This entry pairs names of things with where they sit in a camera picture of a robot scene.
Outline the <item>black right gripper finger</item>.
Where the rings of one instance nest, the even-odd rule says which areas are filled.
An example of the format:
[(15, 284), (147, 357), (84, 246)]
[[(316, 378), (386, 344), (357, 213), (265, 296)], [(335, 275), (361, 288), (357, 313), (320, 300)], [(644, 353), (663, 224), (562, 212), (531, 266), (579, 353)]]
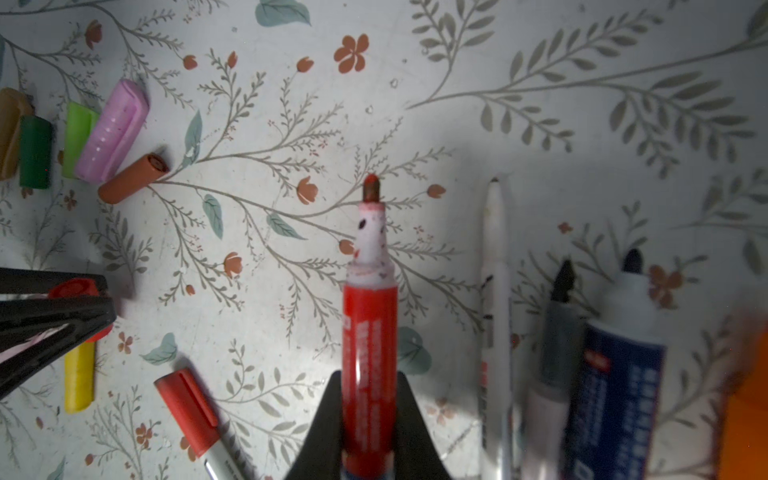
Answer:
[(75, 279), (92, 280), (100, 293), (108, 292), (104, 276), (59, 271), (1, 269), (2, 294), (42, 294)]
[(1, 303), (1, 396), (105, 331), (116, 319), (109, 297), (23, 299)]

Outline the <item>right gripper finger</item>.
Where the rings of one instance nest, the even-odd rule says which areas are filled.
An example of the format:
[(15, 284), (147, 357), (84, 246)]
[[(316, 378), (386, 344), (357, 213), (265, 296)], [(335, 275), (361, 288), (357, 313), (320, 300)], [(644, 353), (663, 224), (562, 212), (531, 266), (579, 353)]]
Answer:
[(339, 480), (343, 445), (342, 373), (335, 371), (286, 480)]
[(395, 478), (451, 480), (440, 460), (406, 375), (397, 373)]

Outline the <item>yellow pen cap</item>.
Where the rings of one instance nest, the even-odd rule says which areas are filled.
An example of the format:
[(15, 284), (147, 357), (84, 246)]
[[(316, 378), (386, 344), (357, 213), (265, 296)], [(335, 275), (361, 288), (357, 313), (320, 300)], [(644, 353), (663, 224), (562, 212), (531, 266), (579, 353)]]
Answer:
[(65, 355), (65, 411), (75, 414), (94, 399), (96, 344), (84, 342)]

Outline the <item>yellow capped marker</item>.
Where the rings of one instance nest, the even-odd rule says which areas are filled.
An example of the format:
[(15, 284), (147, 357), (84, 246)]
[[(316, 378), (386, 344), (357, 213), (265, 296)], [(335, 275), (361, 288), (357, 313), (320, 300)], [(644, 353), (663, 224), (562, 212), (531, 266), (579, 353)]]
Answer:
[(511, 278), (508, 225), (503, 188), (493, 178), (482, 221), (481, 421), (480, 475), (483, 479), (512, 477)]

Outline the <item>pink highlighter pen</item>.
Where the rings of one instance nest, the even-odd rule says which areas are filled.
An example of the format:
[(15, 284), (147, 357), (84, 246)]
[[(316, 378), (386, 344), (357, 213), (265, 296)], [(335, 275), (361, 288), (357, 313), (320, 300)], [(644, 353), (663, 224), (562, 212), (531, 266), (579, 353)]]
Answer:
[(570, 303), (576, 275), (566, 260), (554, 280), (525, 415), (523, 479), (559, 479), (583, 321)]

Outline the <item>red capped marker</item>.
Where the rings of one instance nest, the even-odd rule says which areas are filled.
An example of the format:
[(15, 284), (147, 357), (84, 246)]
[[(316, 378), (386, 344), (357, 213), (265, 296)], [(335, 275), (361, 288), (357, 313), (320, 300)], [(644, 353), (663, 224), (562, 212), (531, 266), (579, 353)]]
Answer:
[(363, 181), (358, 214), (343, 288), (342, 474), (385, 479), (393, 463), (398, 287), (388, 252), (386, 204), (374, 174)]
[(219, 433), (218, 416), (189, 368), (154, 382), (174, 420), (210, 479), (244, 480), (239, 466)]

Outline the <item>dark green pen cap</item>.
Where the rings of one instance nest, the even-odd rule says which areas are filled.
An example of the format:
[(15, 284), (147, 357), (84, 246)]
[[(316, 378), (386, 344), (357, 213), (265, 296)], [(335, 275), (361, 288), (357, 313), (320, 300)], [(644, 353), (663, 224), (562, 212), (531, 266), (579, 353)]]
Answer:
[(21, 118), (19, 169), (20, 185), (31, 189), (50, 187), (53, 127), (34, 115)]

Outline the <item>light green pen cap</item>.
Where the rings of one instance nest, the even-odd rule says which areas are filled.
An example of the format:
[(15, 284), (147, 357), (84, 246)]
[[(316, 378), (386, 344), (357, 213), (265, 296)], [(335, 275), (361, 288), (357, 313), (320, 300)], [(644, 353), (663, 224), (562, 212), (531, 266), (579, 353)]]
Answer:
[(76, 102), (68, 103), (62, 160), (64, 178), (75, 178), (75, 166), (98, 119), (96, 111)]

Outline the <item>dark brown pen cap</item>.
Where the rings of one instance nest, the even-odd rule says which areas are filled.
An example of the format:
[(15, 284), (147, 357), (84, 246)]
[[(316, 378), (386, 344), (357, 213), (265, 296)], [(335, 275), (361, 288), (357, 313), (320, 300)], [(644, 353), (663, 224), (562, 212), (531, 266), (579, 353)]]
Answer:
[(101, 185), (98, 189), (99, 199), (106, 204), (118, 204), (169, 171), (161, 156), (149, 153)]

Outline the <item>purple pen cap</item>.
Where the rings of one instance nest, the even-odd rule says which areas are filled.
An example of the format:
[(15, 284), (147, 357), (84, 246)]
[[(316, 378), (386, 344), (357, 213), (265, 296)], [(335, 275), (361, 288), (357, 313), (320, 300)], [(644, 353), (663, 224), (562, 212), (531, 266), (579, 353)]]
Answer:
[(75, 176), (88, 183), (110, 180), (133, 146), (149, 109), (138, 84), (121, 79), (91, 130), (75, 165)]

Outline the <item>blue capped marker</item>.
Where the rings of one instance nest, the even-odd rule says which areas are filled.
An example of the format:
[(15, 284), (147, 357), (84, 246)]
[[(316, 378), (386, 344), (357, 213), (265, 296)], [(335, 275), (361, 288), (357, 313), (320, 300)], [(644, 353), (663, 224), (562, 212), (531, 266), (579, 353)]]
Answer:
[(565, 479), (643, 479), (667, 347), (639, 249), (587, 322), (566, 429)]

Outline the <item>orange highlighter pen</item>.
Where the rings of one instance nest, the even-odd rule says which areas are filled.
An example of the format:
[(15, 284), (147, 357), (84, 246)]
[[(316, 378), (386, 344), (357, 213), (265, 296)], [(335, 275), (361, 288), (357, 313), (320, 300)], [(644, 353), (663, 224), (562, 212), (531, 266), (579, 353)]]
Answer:
[(758, 337), (752, 369), (728, 399), (717, 478), (767, 478), (767, 328)]

